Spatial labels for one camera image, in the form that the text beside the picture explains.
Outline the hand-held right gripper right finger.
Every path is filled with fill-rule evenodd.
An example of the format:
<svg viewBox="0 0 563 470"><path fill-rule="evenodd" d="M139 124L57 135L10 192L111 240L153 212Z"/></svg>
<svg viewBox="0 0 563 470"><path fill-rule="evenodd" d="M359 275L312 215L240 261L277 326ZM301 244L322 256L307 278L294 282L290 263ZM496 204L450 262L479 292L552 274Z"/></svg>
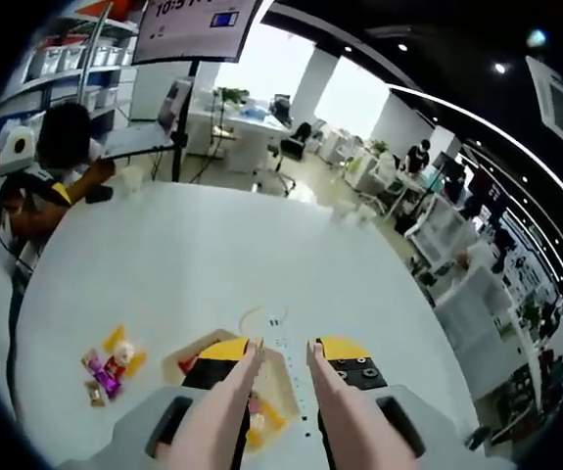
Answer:
<svg viewBox="0 0 563 470"><path fill-rule="evenodd" d="M409 389L388 385L359 344L316 339L309 372L331 469L465 467L465 445L452 423Z"/></svg>

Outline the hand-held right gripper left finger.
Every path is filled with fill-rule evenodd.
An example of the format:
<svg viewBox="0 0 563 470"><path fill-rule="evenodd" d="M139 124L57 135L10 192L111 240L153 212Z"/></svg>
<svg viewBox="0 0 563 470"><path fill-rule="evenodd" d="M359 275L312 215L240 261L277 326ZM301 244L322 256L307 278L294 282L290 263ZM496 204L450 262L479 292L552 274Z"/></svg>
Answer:
<svg viewBox="0 0 563 470"><path fill-rule="evenodd" d="M114 430L116 469L239 469L250 429L257 342L203 350L183 384L144 400Z"/></svg>

